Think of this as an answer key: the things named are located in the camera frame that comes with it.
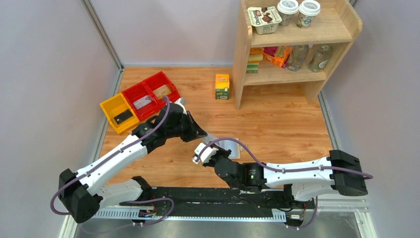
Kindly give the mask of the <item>grey credit card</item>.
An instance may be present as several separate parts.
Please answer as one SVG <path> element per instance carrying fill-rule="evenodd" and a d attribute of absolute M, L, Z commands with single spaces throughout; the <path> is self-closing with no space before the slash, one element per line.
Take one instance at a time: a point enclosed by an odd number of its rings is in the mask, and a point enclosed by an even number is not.
<path fill-rule="evenodd" d="M 214 140 L 216 140 L 217 139 L 217 137 L 216 136 L 214 136 L 214 135 L 212 135 L 212 134 L 208 134 L 207 136 L 204 136 L 203 138 L 202 138 L 202 143 L 204 143 L 204 144 L 209 144 L 209 143 L 211 143 L 212 141 L 214 141 Z"/>

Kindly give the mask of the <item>grey translucent card holder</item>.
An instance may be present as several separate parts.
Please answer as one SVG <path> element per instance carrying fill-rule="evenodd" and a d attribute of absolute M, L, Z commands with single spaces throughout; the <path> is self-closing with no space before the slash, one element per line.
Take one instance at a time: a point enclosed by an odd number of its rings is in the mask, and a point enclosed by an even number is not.
<path fill-rule="evenodd" d="M 237 142 L 231 140 L 221 140 L 215 143 L 216 146 L 224 149 L 224 150 L 231 150 L 231 154 L 229 155 L 229 159 L 240 159 L 241 158 L 241 151 L 243 147 L 239 145 Z"/>

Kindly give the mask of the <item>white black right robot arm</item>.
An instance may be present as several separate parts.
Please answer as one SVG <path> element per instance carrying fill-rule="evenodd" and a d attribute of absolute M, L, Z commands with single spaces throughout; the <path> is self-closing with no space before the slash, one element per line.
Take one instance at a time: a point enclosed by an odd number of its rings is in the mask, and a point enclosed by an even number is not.
<path fill-rule="evenodd" d="M 341 150 L 331 150 L 329 156 L 320 159 L 291 164 L 240 164 L 230 160 L 229 154 L 221 148 L 207 148 L 203 155 L 195 155 L 193 162 L 213 167 L 230 188 L 261 192 L 283 186 L 287 198 L 295 201 L 308 201 L 323 194 L 368 194 L 368 176 L 363 174 L 360 160 Z"/>

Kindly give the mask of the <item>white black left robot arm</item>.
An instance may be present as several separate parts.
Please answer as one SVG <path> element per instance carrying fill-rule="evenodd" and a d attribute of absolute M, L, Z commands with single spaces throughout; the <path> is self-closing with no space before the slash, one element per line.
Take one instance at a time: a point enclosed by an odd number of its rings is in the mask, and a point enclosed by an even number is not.
<path fill-rule="evenodd" d="M 66 169 L 58 179 L 58 198 L 74 221 L 84 223 L 100 209 L 125 201 L 134 201 L 143 189 L 134 179 L 125 183 L 106 183 L 122 169 L 170 138 L 190 142 L 207 136 L 182 105 L 170 103 L 160 113 L 133 129 L 117 147 L 99 160 L 75 172 Z"/>

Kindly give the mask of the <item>gold credit card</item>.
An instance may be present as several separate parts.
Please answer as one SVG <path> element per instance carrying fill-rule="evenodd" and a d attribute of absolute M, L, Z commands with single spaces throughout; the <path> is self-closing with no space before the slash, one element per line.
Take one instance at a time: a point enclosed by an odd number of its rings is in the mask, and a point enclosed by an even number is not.
<path fill-rule="evenodd" d="M 166 85 L 162 85 L 159 88 L 153 90 L 153 93 L 155 94 L 157 99 L 162 99 L 163 96 L 168 96 L 169 94 L 172 93 L 171 89 Z"/>

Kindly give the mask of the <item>silver credit card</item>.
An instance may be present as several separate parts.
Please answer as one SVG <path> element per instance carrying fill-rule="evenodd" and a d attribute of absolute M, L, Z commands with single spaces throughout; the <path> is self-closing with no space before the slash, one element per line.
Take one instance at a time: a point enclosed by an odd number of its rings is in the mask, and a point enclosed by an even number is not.
<path fill-rule="evenodd" d="M 147 95 L 134 101 L 133 105 L 137 110 L 139 110 L 140 108 L 150 104 L 151 102 L 152 102 L 152 99 L 149 97 L 149 95 Z"/>

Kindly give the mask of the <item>black credit card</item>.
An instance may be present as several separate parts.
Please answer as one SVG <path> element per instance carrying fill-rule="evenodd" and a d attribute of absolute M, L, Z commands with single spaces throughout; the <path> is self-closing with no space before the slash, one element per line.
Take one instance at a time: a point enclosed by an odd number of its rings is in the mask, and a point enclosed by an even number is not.
<path fill-rule="evenodd" d="M 130 119 L 133 116 L 129 109 L 121 112 L 120 114 L 116 115 L 113 119 L 115 120 L 116 124 L 122 124 L 126 120 Z"/>

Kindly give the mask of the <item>red middle plastic bin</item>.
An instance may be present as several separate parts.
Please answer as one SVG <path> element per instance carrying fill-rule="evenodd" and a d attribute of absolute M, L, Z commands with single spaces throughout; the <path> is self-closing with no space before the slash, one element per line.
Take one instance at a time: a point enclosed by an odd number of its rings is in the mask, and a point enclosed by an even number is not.
<path fill-rule="evenodd" d="M 147 119 L 160 109 L 157 97 L 144 82 L 127 88 L 122 91 L 122 95 L 140 121 Z"/>

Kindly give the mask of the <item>red plastic bin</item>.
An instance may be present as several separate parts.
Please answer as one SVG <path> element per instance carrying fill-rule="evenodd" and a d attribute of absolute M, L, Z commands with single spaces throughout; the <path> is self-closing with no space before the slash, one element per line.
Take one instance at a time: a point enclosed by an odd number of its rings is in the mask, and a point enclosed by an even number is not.
<path fill-rule="evenodd" d="M 181 98 L 176 86 L 169 80 L 163 71 L 146 78 L 144 82 L 157 98 L 160 108 L 165 105 L 163 96 L 167 96 L 170 102 L 175 102 Z"/>
<path fill-rule="evenodd" d="M 160 109 L 157 97 L 144 82 L 127 88 L 122 91 L 122 95 L 140 121 L 147 119 Z"/>

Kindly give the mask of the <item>red far plastic bin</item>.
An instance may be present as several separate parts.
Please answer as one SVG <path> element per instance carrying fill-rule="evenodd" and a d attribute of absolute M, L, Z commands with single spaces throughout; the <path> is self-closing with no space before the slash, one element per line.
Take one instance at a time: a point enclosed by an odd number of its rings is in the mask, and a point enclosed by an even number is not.
<path fill-rule="evenodd" d="M 165 105 L 163 96 L 167 96 L 170 102 L 175 102 L 181 98 L 176 86 L 169 80 L 163 71 L 146 78 L 144 82 L 157 98 L 160 108 Z"/>

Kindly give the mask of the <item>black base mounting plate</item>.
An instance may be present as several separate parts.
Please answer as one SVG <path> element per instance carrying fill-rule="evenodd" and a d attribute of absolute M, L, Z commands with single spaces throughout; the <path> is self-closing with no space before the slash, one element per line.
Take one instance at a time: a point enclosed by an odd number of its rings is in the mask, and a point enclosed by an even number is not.
<path fill-rule="evenodd" d="M 266 190 L 261 193 L 245 193 L 229 188 L 155 187 L 142 192 L 138 201 L 154 199 L 158 215 L 170 213 L 177 217 L 246 217 L 267 218 L 273 209 L 297 211 L 313 209 L 314 201 L 295 201 L 283 190 Z"/>

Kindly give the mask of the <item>yellow green juice carton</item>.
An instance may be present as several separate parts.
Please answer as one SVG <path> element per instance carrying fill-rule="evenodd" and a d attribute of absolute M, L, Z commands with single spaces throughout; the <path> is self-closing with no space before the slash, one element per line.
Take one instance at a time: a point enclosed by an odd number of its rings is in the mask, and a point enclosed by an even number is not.
<path fill-rule="evenodd" d="M 228 100 L 230 98 L 229 74 L 217 74 L 215 76 L 215 99 Z"/>

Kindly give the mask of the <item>yellow plastic bin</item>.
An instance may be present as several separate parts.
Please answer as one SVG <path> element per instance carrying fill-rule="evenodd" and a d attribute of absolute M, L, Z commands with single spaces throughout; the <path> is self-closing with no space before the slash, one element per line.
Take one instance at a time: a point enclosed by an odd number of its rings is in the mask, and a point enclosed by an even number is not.
<path fill-rule="evenodd" d="M 101 102 L 100 107 L 104 112 L 109 124 L 117 134 L 121 134 L 127 131 L 129 128 L 137 125 L 140 122 L 122 93 L 118 93 L 115 96 Z M 122 124 L 116 124 L 113 118 L 127 109 L 131 111 L 133 116 Z"/>

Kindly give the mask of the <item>yellow green sponge stack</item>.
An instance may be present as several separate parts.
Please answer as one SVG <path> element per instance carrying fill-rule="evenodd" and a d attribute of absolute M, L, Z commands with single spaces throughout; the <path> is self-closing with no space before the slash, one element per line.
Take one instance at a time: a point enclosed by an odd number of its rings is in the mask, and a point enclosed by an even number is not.
<path fill-rule="evenodd" d="M 259 64 L 263 60 L 263 48 L 251 48 L 246 73 L 258 73 Z"/>

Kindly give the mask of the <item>orange snack box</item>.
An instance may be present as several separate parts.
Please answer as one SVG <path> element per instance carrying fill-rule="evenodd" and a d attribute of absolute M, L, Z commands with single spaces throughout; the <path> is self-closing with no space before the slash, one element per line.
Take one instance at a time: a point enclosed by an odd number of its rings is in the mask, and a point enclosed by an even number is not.
<path fill-rule="evenodd" d="M 291 46 L 263 47 L 263 60 L 280 68 L 286 68 Z"/>

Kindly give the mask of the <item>wooden shelf unit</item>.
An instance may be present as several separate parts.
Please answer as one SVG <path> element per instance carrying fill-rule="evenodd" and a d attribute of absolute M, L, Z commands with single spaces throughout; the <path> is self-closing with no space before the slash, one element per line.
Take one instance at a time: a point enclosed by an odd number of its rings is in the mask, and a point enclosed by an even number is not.
<path fill-rule="evenodd" d="M 356 10 L 347 0 L 319 1 L 320 14 L 307 29 L 296 26 L 297 16 L 287 27 L 279 27 L 276 32 L 259 35 L 251 26 L 248 16 L 249 7 L 270 7 L 277 5 L 276 0 L 241 0 L 231 85 L 235 108 L 240 109 L 243 89 L 246 86 L 300 83 L 308 104 L 317 100 L 318 94 L 331 77 L 345 54 L 362 32 L 363 22 Z M 246 73 L 250 50 L 257 47 L 294 46 L 308 44 L 317 47 L 331 44 L 332 57 L 321 72 L 312 72 L 308 64 L 314 54 L 310 49 L 303 67 L 297 72 L 281 69 L 262 62 L 257 73 Z"/>

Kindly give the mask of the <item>left clear plastic bottle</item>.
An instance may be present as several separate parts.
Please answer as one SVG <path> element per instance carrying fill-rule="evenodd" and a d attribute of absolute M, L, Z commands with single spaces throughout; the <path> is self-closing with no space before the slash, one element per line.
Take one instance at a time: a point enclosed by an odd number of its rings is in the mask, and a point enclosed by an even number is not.
<path fill-rule="evenodd" d="M 294 72 L 300 70 L 309 53 L 309 49 L 309 45 L 293 46 L 287 62 L 287 69 Z"/>

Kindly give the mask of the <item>clear plastic bottle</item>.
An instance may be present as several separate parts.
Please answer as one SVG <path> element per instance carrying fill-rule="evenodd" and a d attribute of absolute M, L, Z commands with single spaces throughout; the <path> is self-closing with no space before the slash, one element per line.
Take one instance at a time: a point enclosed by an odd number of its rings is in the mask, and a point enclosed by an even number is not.
<path fill-rule="evenodd" d="M 300 70 L 309 53 L 309 49 L 309 45 L 293 46 L 287 62 L 287 69 L 294 72 Z"/>
<path fill-rule="evenodd" d="M 332 57 L 333 46 L 331 44 L 320 44 L 316 47 L 313 58 L 309 62 L 309 70 L 321 72 Z"/>

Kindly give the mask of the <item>Chobani yogurt cup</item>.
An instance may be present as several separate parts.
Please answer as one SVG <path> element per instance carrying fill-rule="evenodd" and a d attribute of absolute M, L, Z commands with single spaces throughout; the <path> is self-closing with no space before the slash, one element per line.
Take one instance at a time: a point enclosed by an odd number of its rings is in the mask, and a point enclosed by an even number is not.
<path fill-rule="evenodd" d="M 282 18 L 274 6 L 249 7 L 247 12 L 251 25 L 259 35 L 274 33 L 279 23 L 282 22 Z"/>

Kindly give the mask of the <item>right clear plastic bottle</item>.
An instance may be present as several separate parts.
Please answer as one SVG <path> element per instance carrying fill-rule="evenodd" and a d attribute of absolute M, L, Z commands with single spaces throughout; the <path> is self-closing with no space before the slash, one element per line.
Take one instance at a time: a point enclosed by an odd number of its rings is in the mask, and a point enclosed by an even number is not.
<path fill-rule="evenodd" d="M 331 44 L 320 44 L 316 47 L 313 58 L 309 62 L 309 70 L 321 72 L 332 57 L 333 46 Z"/>

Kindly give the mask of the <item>left white-lidded paper cup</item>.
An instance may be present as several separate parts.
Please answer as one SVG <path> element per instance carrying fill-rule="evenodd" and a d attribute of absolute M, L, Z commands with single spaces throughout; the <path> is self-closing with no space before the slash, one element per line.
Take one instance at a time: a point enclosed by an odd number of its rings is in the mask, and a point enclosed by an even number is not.
<path fill-rule="evenodd" d="M 279 26 L 288 26 L 294 14 L 299 10 L 299 3 L 296 0 L 281 0 L 277 4 L 277 11 L 281 17 Z"/>

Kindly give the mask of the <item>white-lidded paper cup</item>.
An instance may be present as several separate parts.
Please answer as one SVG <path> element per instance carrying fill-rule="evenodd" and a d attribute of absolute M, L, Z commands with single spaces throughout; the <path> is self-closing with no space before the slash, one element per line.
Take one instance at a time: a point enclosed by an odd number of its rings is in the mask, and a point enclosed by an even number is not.
<path fill-rule="evenodd" d="M 281 17 L 279 26 L 288 26 L 294 14 L 299 10 L 299 3 L 296 0 L 281 0 L 277 4 L 277 11 Z"/>
<path fill-rule="evenodd" d="M 321 5 L 315 0 L 304 0 L 299 5 L 299 15 L 297 27 L 305 29 L 313 22 L 314 18 L 320 14 Z"/>

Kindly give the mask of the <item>right white-lidded paper cup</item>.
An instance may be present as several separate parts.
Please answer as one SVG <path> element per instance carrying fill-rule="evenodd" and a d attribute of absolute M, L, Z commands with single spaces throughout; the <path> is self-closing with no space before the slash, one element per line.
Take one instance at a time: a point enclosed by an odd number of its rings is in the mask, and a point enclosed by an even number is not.
<path fill-rule="evenodd" d="M 320 14 L 321 5 L 315 0 L 304 0 L 299 5 L 299 15 L 297 27 L 305 29 L 313 22 L 314 18 Z"/>

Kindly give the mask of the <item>aluminium frame rail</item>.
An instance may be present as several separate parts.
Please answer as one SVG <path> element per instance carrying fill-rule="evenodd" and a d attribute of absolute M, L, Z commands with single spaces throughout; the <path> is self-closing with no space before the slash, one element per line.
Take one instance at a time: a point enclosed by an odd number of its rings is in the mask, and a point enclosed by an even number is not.
<path fill-rule="evenodd" d="M 283 190 L 284 189 L 266 189 L 266 190 Z M 249 191 L 241 191 L 245 193 L 255 193 Z M 248 222 L 248 223 L 277 223 L 287 229 L 294 231 L 307 230 L 314 227 L 320 216 L 325 213 L 353 213 L 356 220 L 356 228 L 363 238 L 374 238 L 376 232 L 371 222 L 370 214 L 366 207 L 362 206 L 355 200 L 347 202 L 343 200 L 321 200 L 311 198 L 315 207 L 313 209 L 273 209 L 272 216 L 267 218 L 246 218 L 246 217 L 177 217 L 171 216 L 174 201 L 170 198 L 162 198 L 163 201 L 171 203 L 170 210 L 164 215 L 158 215 L 154 205 L 154 199 L 146 201 L 125 201 L 116 205 L 110 205 L 100 209 L 91 219 L 119 219 L 129 220 L 134 225 L 153 225 L 163 221 L 193 221 L 193 222 Z"/>

